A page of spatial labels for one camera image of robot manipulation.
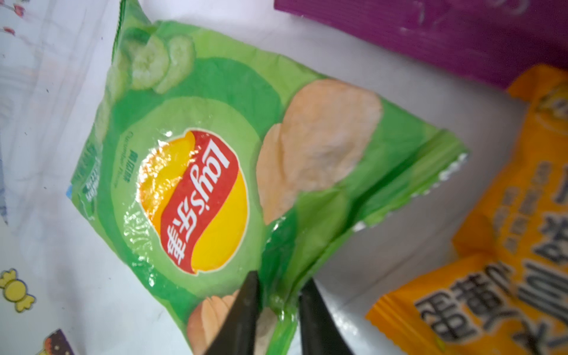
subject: white surface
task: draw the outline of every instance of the white surface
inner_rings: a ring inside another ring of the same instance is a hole
[[[7,35],[0,37],[6,56],[0,62],[0,122],[8,219],[79,353],[189,354],[167,312],[65,197],[103,95],[118,3],[31,0],[27,7],[37,6],[37,19],[22,31],[35,34],[27,35],[32,44],[22,49]],[[354,235],[317,276],[356,355],[400,353],[364,315],[383,293],[452,258],[450,239],[506,162],[523,105],[497,90],[276,12],[272,0],[146,0],[143,7],[152,20],[209,27],[372,89],[455,132],[471,148],[462,171],[380,226]],[[0,25],[5,16],[0,12]],[[297,338],[291,353],[300,353]]]

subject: lay's logo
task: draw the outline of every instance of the lay's logo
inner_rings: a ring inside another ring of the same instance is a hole
[[[139,197],[164,251],[190,274],[223,267],[247,227],[239,160],[211,132],[189,131],[152,152],[141,167]]]

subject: green chip bag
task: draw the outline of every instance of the green chip bag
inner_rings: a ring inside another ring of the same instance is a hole
[[[304,283],[465,152],[375,93],[122,0],[71,199],[196,355],[258,270],[257,351],[280,355]]]

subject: lay's chip bag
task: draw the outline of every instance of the lay's chip bag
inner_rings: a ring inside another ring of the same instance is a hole
[[[568,354],[568,73],[536,66],[509,92],[531,105],[511,161],[454,237],[463,259],[367,315],[409,354]]]
[[[304,283],[356,230],[455,171],[466,149],[368,90],[120,5],[71,200],[196,355],[250,270],[264,309],[257,353],[285,354]]]

